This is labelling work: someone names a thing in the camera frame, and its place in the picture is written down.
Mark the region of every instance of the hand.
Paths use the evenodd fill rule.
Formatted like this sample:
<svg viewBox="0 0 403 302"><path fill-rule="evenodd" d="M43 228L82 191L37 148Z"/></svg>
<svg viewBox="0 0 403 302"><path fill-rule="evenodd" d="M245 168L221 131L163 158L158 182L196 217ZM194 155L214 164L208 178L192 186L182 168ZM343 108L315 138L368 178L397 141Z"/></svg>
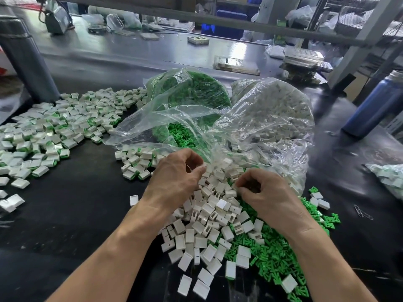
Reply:
<svg viewBox="0 0 403 302"><path fill-rule="evenodd" d="M199 189L205 171L202 157L190 148L171 153L158 164L140 202L169 216Z"/></svg>
<svg viewBox="0 0 403 302"><path fill-rule="evenodd" d="M258 216L286 237L317 225L287 182L274 172L252 168L236 181L236 186Z"/></svg>

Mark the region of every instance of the plastic bag of white pieces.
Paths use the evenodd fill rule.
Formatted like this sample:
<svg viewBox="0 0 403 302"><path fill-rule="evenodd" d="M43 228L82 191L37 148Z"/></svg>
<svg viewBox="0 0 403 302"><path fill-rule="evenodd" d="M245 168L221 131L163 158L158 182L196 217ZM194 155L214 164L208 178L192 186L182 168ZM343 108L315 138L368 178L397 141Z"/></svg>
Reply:
<svg viewBox="0 0 403 302"><path fill-rule="evenodd" d="M366 164L388 191L398 199L403 200L403 164Z"/></svg>
<svg viewBox="0 0 403 302"><path fill-rule="evenodd" d="M312 145L311 100L290 84L275 78L243 80L232 84L233 103L207 133L237 144L233 158L246 161L283 176L297 195L304 190L308 167L307 149Z"/></svg>

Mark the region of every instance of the table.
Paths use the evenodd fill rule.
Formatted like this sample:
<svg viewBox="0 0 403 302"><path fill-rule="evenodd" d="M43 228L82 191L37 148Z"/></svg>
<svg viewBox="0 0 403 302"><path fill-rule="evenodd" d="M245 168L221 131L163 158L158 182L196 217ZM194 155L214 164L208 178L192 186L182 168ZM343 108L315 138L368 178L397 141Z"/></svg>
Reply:
<svg viewBox="0 0 403 302"><path fill-rule="evenodd" d="M15 12L26 19L61 92L131 89L141 86L143 78L184 65L201 66L227 87L240 78L255 78L209 69L215 53L256 62L261 77L281 75L280 62L265 59L262 45L210 38L210 45L200 48L188 46L183 34L164 34L159 42L95 36L86 33L78 17L75 32L49 36L37 12ZM379 301L397 301L402 277L395 256L403 247L403 208L363 164L403 163L403 146L381 128L354 141L340 132L354 112L350 102L325 87L295 86L312 98L316 122L306 187L319 188L330 210L339 214L342 223L331 231L331 238L358 276ZM141 197L147 183L124 180L113 152L88 141L27 189L7 187L26 203L8 216L15 220L12 227L0 229L2 301L45 300L118 226L130 208L129 196ZM374 220L358 217L355 204ZM182 272L161 253L161 243L160 237L152 243L129 301L194 300L177 297ZM195 277L198 269L191 273ZM229 283L221 269L208 300L286 301L283 289L266 283L257 271L238 269L237 274Z"/></svg>

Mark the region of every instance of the black work surface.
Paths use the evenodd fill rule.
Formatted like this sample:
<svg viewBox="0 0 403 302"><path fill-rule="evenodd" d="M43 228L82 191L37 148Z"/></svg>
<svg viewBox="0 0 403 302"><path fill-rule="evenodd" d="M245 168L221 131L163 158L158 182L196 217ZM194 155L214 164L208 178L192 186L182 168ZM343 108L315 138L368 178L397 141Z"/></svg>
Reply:
<svg viewBox="0 0 403 302"><path fill-rule="evenodd" d="M48 36L39 30L33 31L37 41ZM65 55L66 47L58 49L57 43L55 38L48 38L38 46L41 52L46 51L43 54L61 91L82 93L109 86L114 90L142 86L142 80L131 75L133 72L143 76L142 71L130 61L125 62L127 59L119 62L115 56L105 60L107 57L101 59L84 52ZM91 49L93 41L86 45L82 40L80 44L81 48ZM279 76L279 64L274 60L259 63L265 72L261 77ZM229 72L221 77L251 78ZM402 277L395 256L403 248L403 208L363 164L403 163L403 146L379 128L364 140L353 141L340 133L340 127L354 112L351 103L319 87L298 88L312 98L316 122L306 187L319 188L330 203L330 211L339 214L342 223L331 230L330 236L358 276L379 301L400 301ZM124 180L113 148L83 143L71 150L68 160L42 178L31 180L25 190L6 188L9 194L20 194L26 203L8 215L8 219L15 220L10 228L0 228L2 302L44 301L118 226L130 208L129 197L141 197L147 182ZM358 217L355 204L374 220ZM170 264L167 254L162 254L161 243L160 237L154 240L128 300L201 301L191 291L187 298L177 294L183 272ZM200 267L187 274L195 278L199 270ZM254 268L237 268L234 282L228 282L223 275L221 268L208 301L286 301L283 289L265 282Z"/></svg>

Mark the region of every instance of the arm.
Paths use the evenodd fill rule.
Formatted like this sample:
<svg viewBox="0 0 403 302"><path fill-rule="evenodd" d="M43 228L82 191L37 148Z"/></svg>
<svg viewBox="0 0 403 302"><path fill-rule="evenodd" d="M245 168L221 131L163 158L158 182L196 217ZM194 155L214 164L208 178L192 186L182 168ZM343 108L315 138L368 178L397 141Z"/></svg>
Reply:
<svg viewBox="0 0 403 302"><path fill-rule="evenodd" d="M315 302L376 302L283 178L251 169L236 185L243 200L288 240ZM250 191L256 188L259 193Z"/></svg>
<svg viewBox="0 0 403 302"><path fill-rule="evenodd" d="M169 215L198 188L205 172L202 163L188 148L164 158L141 200L47 302L125 302L151 242Z"/></svg>

